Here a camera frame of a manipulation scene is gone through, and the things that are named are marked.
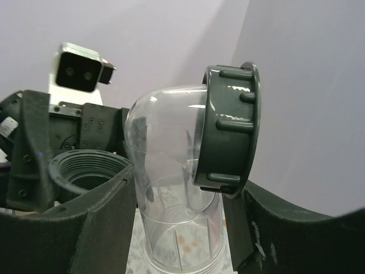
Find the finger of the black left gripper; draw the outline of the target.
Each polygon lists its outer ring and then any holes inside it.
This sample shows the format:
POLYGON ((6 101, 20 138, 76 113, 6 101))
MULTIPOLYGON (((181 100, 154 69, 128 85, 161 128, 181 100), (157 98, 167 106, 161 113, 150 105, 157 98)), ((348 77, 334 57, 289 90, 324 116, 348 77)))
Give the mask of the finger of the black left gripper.
POLYGON ((49 98, 39 91, 23 93, 6 195, 7 205, 20 211, 45 212, 54 206, 55 191, 48 174, 53 158, 49 98))

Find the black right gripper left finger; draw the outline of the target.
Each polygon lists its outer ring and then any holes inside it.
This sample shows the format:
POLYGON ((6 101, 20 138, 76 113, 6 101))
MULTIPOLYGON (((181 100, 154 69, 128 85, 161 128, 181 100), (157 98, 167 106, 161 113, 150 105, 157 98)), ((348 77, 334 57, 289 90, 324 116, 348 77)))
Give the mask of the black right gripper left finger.
POLYGON ((128 166, 43 214, 1 213, 1 273, 125 273, 135 211, 128 166))

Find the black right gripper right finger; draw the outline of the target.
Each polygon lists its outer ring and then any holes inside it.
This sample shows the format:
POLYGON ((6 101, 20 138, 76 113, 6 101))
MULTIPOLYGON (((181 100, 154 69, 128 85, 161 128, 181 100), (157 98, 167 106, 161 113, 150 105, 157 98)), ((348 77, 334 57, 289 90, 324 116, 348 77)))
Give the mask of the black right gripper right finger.
POLYGON ((238 273, 364 273, 363 209, 331 217, 247 182, 224 211, 238 273))

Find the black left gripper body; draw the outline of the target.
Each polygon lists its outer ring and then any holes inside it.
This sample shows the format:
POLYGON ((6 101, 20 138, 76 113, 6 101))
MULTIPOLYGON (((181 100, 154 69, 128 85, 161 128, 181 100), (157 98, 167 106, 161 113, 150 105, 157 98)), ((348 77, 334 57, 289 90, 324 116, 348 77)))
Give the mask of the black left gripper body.
POLYGON ((126 157, 124 125, 129 109, 94 103, 49 105, 54 155, 70 150, 101 150, 126 157))

